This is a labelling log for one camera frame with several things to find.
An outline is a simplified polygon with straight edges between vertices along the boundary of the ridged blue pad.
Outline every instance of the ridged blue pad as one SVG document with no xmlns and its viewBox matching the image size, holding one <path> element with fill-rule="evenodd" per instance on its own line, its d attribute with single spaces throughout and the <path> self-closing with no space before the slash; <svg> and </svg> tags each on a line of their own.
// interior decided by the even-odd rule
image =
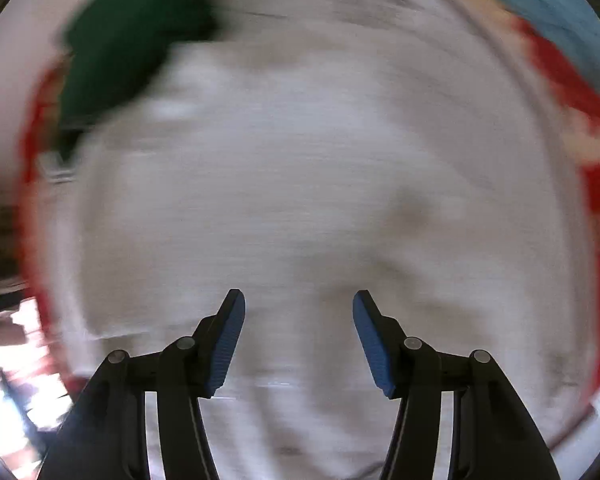
<svg viewBox="0 0 600 480">
<path fill-rule="evenodd" d="M 369 368 L 371 368 L 376 386 L 387 397 L 391 397 L 395 391 L 395 383 L 391 377 L 389 354 L 382 344 L 378 331 L 366 311 L 359 293 L 353 298 L 353 322 L 356 325 L 356 330 L 358 330 L 358 337 L 365 351 L 366 361 Z"/>
<path fill-rule="evenodd" d="M 211 354 L 211 368 L 209 378 L 205 384 L 205 389 L 211 395 L 224 384 L 231 358 L 234 356 L 235 346 L 238 344 L 240 330 L 244 323 L 244 309 L 244 296 L 240 293 L 235 298 L 231 313 Z"/>
</svg>

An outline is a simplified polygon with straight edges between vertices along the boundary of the blue gripper pad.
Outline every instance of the blue gripper pad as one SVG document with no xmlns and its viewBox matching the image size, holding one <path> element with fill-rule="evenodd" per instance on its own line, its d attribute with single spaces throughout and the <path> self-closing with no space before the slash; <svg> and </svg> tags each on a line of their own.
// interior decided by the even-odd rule
<svg viewBox="0 0 600 480">
<path fill-rule="evenodd" d="M 210 396 L 224 384 L 229 364 L 234 356 L 235 346 L 238 344 L 240 330 L 244 323 L 244 311 L 244 295 L 237 291 L 230 312 L 211 352 L 209 377 L 205 383 L 205 390 Z"/>
<path fill-rule="evenodd" d="M 382 320 L 373 300 L 370 302 L 368 300 L 371 300 L 371 295 L 366 290 L 360 290 L 355 295 L 353 298 L 353 322 L 356 325 L 356 330 L 358 330 L 358 337 L 365 351 L 366 361 L 369 368 L 371 368 L 374 382 L 385 396 L 391 398 L 395 391 L 395 381 L 391 372 L 391 359 L 376 327 L 376 322 Z"/>
</svg>

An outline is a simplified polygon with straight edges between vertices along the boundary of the green cloth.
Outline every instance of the green cloth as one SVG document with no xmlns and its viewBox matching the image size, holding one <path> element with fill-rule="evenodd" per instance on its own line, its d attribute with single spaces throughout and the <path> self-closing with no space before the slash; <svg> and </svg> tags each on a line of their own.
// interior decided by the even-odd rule
<svg viewBox="0 0 600 480">
<path fill-rule="evenodd" d="M 72 60 L 54 148 L 66 162 L 82 131 L 146 87 L 171 43 L 210 40 L 210 0 L 92 0 L 69 24 Z"/>
</svg>

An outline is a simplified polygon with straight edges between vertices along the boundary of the round bolt head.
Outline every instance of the round bolt head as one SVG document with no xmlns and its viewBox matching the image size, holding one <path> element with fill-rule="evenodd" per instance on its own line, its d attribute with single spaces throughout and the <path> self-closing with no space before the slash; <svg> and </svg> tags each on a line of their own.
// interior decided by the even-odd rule
<svg viewBox="0 0 600 480">
<path fill-rule="evenodd" d="M 422 348 L 422 341 L 417 337 L 408 337 L 404 340 L 404 345 L 409 350 L 419 350 L 420 348 Z"/>
<path fill-rule="evenodd" d="M 124 350 L 114 350 L 107 356 L 107 359 L 109 360 L 109 362 L 111 364 L 117 365 L 118 363 L 121 363 L 122 361 L 124 361 L 125 357 L 126 357 L 126 354 L 125 354 Z"/>
<path fill-rule="evenodd" d="M 487 364 L 489 361 L 491 361 L 491 355 L 489 354 L 489 352 L 486 352 L 484 350 L 476 350 L 474 352 L 474 359 L 479 363 Z"/>
<path fill-rule="evenodd" d="M 190 335 L 181 337 L 176 341 L 176 346 L 180 350 L 189 350 L 189 348 L 193 348 L 196 344 L 196 340 L 193 339 Z"/>
</svg>

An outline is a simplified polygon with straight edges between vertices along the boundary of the white surface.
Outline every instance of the white surface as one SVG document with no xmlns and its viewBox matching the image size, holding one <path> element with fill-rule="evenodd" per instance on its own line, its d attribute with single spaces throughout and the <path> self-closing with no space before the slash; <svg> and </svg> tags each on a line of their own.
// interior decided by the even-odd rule
<svg viewBox="0 0 600 480">
<path fill-rule="evenodd" d="M 13 193 L 18 142 L 42 73 L 61 53 L 58 33 L 83 0 L 11 0 L 0 14 L 0 191 Z"/>
<path fill-rule="evenodd" d="M 240 287 L 234 362 L 202 407 L 221 477 L 346 478 L 384 459 L 397 409 L 353 330 L 369 288 L 436 349 L 489 349 L 558 431 L 587 375 L 566 241 L 584 234 L 493 50 L 440 0 L 221 4 L 232 41 L 179 48 L 60 191 L 75 369 L 159 350 Z M 436 478 L 449 433 L 447 407 Z"/>
</svg>

